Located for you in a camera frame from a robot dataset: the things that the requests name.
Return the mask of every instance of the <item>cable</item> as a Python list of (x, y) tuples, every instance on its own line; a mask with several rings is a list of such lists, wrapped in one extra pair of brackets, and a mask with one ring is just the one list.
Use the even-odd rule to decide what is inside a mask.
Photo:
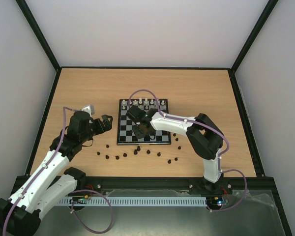
[(93, 233), (93, 234), (104, 234), (104, 233), (108, 232), (108, 231), (112, 228), (113, 223), (114, 223), (114, 218), (115, 218), (114, 210), (113, 210), (113, 207), (112, 207), (112, 205), (110, 204), (109, 200), (108, 200), (104, 195), (102, 195), (101, 193), (96, 192), (96, 191), (94, 191), (94, 190), (89, 190), (89, 189), (76, 190), (76, 191), (73, 191), (73, 192), (71, 192), (71, 193), (80, 193), (80, 192), (91, 192), (91, 193), (95, 193), (95, 194), (97, 194), (98, 196), (102, 197), (102, 198), (107, 202), (107, 204), (109, 205), (109, 208), (110, 208), (110, 212), (111, 212), (111, 220), (110, 220), (110, 224), (109, 224), (109, 226), (107, 227), (107, 229), (105, 229), (104, 231), (95, 231), (95, 230), (90, 229), (89, 227), (87, 227), (87, 226), (82, 222), (82, 220), (81, 220), (81, 219), (78, 217), (78, 215), (75, 213), (75, 210), (73, 209), (73, 207), (74, 207), (74, 204), (75, 204), (76, 202), (73, 202), (73, 203), (72, 203), (72, 206), (71, 206), (71, 213), (72, 213), (72, 214), (75, 216), (75, 218), (76, 218), (76, 219), (82, 224), (82, 226), (83, 226), (86, 230), (90, 231), (91, 233)]
[[(49, 159), (49, 161), (47, 161), (46, 163), (46, 166), (48, 166), (50, 164), (50, 162), (52, 162), (52, 160), (54, 159), (54, 157), (56, 156), (57, 152), (59, 151), (60, 149), (60, 146), (62, 144), (62, 141), (63, 141), (63, 137), (64, 137), (64, 131), (65, 131), (65, 123), (66, 123), (66, 120), (65, 120), (65, 110), (69, 110), (69, 111), (73, 111), (73, 112), (76, 112), (78, 110), (75, 110), (75, 109), (71, 109), (71, 108), (68, 108), (68, 107), (63, 107), (63, 126), (62, 126), (62, 132), (61, 132), (61, 136), (60, 136), (60, 141), (59, 141), (59, 144), (54, 152), (54, 154), (51, 156), (51, 158)], [(39, 175), (44, 171), (44, 167), (42, 167), (36, 175), (33, 176), (33, 178), (30, 180), (30, 182), (28, 183), (28, 185), (24, 188), (24, 190), (22, 191), (21, 195), (24, 195), (27, 190), (30, 188), (30, 186), (34, 183), (34, 181), (39, 177)], [(16, 205), (20, 202), (21, 198), (18, 197), (18, 199), (15, 201), (15, 203), (12, 205), (10, 211), (8, 212), (6, 218), (5, 218), (5, 222), (4, 222), (4, 225), (3, 225), (3, 230), (2, 230), (2, 236), (6, 236), (6, 228), (7, 228), (7, 225), (8, 225), (8, 222), (9, 222), (9, 219), (12, 215), (12, 212), (13, 210), (15, 209)]]
[(239, 199), (238, 202), (236, 202), (234, 205), (232, 205), (232, 206), (230, 206), (229, 208), (226, 208), (226, 209), (212, 210), (209, 206), (207, 206), (207, 208), (210, 210), (210, 212), (222, 212), (222, 211), (227, 211), (227, 210), (233, 209), (236, 206), (238, 206), (238, 204), (240, 204), (242, 202), (242, 200), (244, 200), (244, 198), (246, 196), (246, 192), (247, 192), (247, 180), (246, 180), (246, 176), (243, 174), (243, 172), (241, 172), (239, 170), (236, 170), (236, 169), (231, 169), (231, 170), (227, 170), (227, 171), (223, 171), (223, 172), (224, 173), (227, 173), (227, 172), (232, 172), (232, 171), (236, 171), (236, 172), (240, 173), (242, 175), (242, 177), (244, 178), (245, 189), (244, 189), (244, 193), (243, 193), (242, 197)]
[(190, 123), (193, 123), (193, 124), (197, 124), (197, 125), (200, 125), (200, 126), (202, 126), (202, 127), (204, 127), (204, 128), (207, 128), (207, 129), (213, 131), (214, 133), (216, 133), (217, 135), (219, 135), (219, 136), (225, 141), (225, 143), (226, 143), (226, 149), (225, 149), (224, 151), (220, 152), (220, 153), (217, 155), (218, 157), (220, 157), (222, 154), (226, 153), (226, 152), (230, 149), (230, 143), (228, 142), (228, 140), (226, 139), (226, 137), (225, 137), (221, 132), (217, 131), (216, 129), (214, 129), (214, 128), (212, 128), (212, 127), (206, 125), (206, 124), (203, 124), (203, 123), (201, 123), (201, 122), (195, 121), (195, 120), (183, 119), (183, 118), (177, 118), (177, 117), (171, 117), (171, 116), (169, 116), (169, 115), (163, 113), (163, 112), (161, 111), (161, 109), (159, 108), (159, 103), (158, 103), (158, 100), (157, 100), (155, 94), (154, 94), (153, 92), (151, 92), (150, 90), (147, 90), (147, 89), (140, 89), (140, 90), (137, 90), (137, 91), (135, 91), (134, 93), (132, 93), (132, 94), (130, 95), (130, 97), (129, 97), (129, 100), (128, 100), (128, 105), (129, 105), (129, 107), (130, 107), (130, 101), (131, 101), (132, 96), (135, 95), (135, 94), (138, 93), (138, 92), (143, 92), (143, 91), (144, 91), (144, 92), (148, 92), (148, 93), (150, 93), (150, 94), (154, 97), (154, 99), (155, 99), (155, 103), (156, 103), (156, 107), (157, 107), (157, 109), (158, 109), (159, 114), (160, 114), (162, 117), (165, 117), (165, 118), (168, 118), (168, 119), (173, 119), (173, 120), (178, 120), (178, 121), (184, 121), (184, 122), (190, 122)]

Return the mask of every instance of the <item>white backdrop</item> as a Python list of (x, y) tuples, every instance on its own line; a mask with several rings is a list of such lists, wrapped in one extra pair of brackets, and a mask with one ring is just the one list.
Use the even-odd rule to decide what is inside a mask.
[(16, 1), (0, 1), (0, 198), (25, 173), (54, 77)]
[(61, 66), (231, 67), (267, 0), (27, 0)]
[(278, 2), (236, 76), (295, 236), (295, 0)]

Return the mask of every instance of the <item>purple cable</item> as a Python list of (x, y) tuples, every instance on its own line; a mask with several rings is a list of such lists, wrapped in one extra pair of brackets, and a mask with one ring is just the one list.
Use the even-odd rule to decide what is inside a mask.
[(204, 128), (207, 128), (207, 129), (213, 131), (214, 133), (216, 133), (217, 135), (219, 135), (219, 136), (225, 141), (225, 143), (226, 143), (226, 149), (225, 149), (224, 151), (220, 152), (220, 153), (218, 154), (218, 157), (220, 157), (222, 154), (226, 153), (226, 152), (230, 149), (230, 143), (228, 142), (228, 140), (226, 139), (226, 137), (225, 137), (221, 132), (217, 131), (216, 129), (214, 129), (214, 128), (212, 128), (212, 127), (206, 125), (206, 124), (203, 124), (203, 123), (201, 123), (201, 122), (195, 121), (195, 120), (189, 120), (189, 119), (185, 120), (185, 119), (182, 119), (182, 118), (177, 118), (177, 117), (171, 117), (171, 116), (168, 116), (168, 115), (164, 115), (164, 113), (163, 113), (163, 112), (161, 111), (161, 109), (159, 108), (159, 103), (158, 103), (158, 101), (157, 101), (157, 98), (156, 98), (155, 94), (154, 94), (153, 92), (151, 92), (150, 90), (147, 90), (147, 89), (140, 89), (140, 90), (135, 91), (133, 94), (131, 94), (130, 97), (129, 97), (129, 100), (128, 100), (128, 106), (129, 106), (129, 107), (130, 107), (130, 101), (131, 101), (132, 96), (135, 95), (135, 94), (138, 93), (138, 92), (143, 92), (143, 91), (144, 91), (144, 92), (148, 92), (148, 93), (150, 93), (150, 94), (154, 97), (154, 99), (155, 99), (155, 103), (156, 103), (156, 107), (157, 107), (157, 109), (158, 109), (159, 114), (160, 114), (162, 117), (165, 116), (165, 117), (168, 118), (168, 119), (173, 119), (173, 120), (178, 120), (178, 121), (184, 121), (184, 122), (194, 123), (194, 124), (200, 125), (200, 126), (202, 126), (202, 127), (204, 127)]
[(244, 189), (244, 193), (242, 195), (242, 197), (239, 199), (238, 202), (236, 202), (234, 205), (232, 205), (231, 207), (229, 208), (226, 208), (226, 209), (220, 209), (220, 210), (212, 210), (209, 206), (207, 206), (207, 208), (210, 210), (210, 212), (221, 212), (221, 211), (227, 211), (227, 210), (230, 210), (230, 209), (233, 209), (235, 208), (239, 203), (242, 202), (242, 200), (244, 200), (245, 196), (246, 196), (246, 192), (247, 192), (247, 180), (246, 180), (246, 177), (245, 175), (243, 174), (243, 172), (239, 171), (239, 170), (236, 170), (236, 169), (231, 169), (231, 170), (227, 170), (227, 171), (223, 171), (224, 173), (227, 173), (227, 172), (231, 172), (231, 171), (236, 171), (238, 173), (240, 173), (242, 175), (242, 177), (244, 178), (244, 181), (245, 181), (245, 189)]
[(110, 204), (110, 202), (109, 202), (109, 200), (103, 195), (103, 194), (101, 194), (101, 193), (99, 193), (99, 192), (96, 192), (96, 191), (94, 191), (94, 190), (89, 190), (89, 189), (83, 189), (83, 190), (76, 190), (76, 191), (73, 191), (73, 192), (71, 192), (71, 193), (80, 193), (80, 192), (91, 192), (91, 193), (95, 193), (95, 194), (97, 194), (98, 196), (100, 196), (100, 197), (102, 197), (106, 202), (107, 202), (107, 204), (109, 205), (109, 208), (110, 208), (110, 212), (111, 212), (111, 220), (110, 220), (110, 224), (109, 224), (109, 226), (107, 227), (107, 229), (105, 229), (104, 231), (95, 231), (95, 230), (92, 230), (92, 229), (90, 229), (89, 227), (87, 227), (82, 221), (81, 221), (81, 219), (78, 217), (78, 215), (75, 213), (75, 211), (74, 211), (74, 209), (73, 209), (73, 207), (74, 207), (74, 204), (77, 202), (77, 201), (75, 201), (75, 202), (73, 202), (72, 203), (72, 206), (71, 206), (71, 212), (72, 212), (72, 214), (75, 216), (75, 218), (82, 224), (82, 226), (86, 229), (86, 230), (88, 230), (88, 231), (90, 231), (91, 233), (93, 233), (93, 234), (104, 234), (104, 233), (106, 233), (106, 232), (108, 232), (111, 228), (112, 228), (112, 226), (113, 226), (113, 223), (114, 223), (114, 218), (115, 218), (115, 215), (114, 215), (114, 211), (113, 211), (113, 207), (112, 207), (112, 205)]
[[(60, 146), (62, 144), (62, 141), (63, 141), (63, 137), (64, 137), (64, 131), (65, 131), (65, 123), (66, 123), (66, 117), (65, 117), (65, 110), (69, 110), (69, 111), (73, 111), (73, 112), (76, 112), (78, 110), (75, 110), (75, 109), (71, 109), (71, 108), (68, 108), (68, 107), (63, 107), (63, 126), (62, 126), (62, 132), (61, 132), (61, 136), (60, 136), (60, 142), (54, 152), (54, 154), (51, 156), (51, 158), (49, 159), (49, 161), (47, 161), (46, 163), (46, 166), (48, 166), (48, 164), (50, 162), (52, 162), (52, 160), (54, 159), (54, 157), (56, 156), (57, 152), (59, 151), (60, 149)], [(28, 185), (24, 188), (24, 190), (22, 191), (22, 195), (24, 195), (27, 190), (30, 188), (30, 186), (34, 183), (34, 181), (38, 178), (38, 176), (44, 171), (44, 167), (42, 167), (38, 172), (37, 174), (30, 180), (30, 182), (28, 183)], [(14, 210), (14, 208), (16, 207), (16, 205), (20, 202), (21, 198), (18, 198), (15, 203), (13, 204), (13, 206), (11, 207), (10, 211), (8, 212), (6, 218), (5, 218), (5, 222), (4, 222), (4, 225), (3, 225), (3, 231), (2, 231), (2, 236), (6, 236), (6, 228), (7, 228), (7, 225), (8, 225), (8, 222), (9, 222), (9, 219), (12, 215), (12, 212)]]

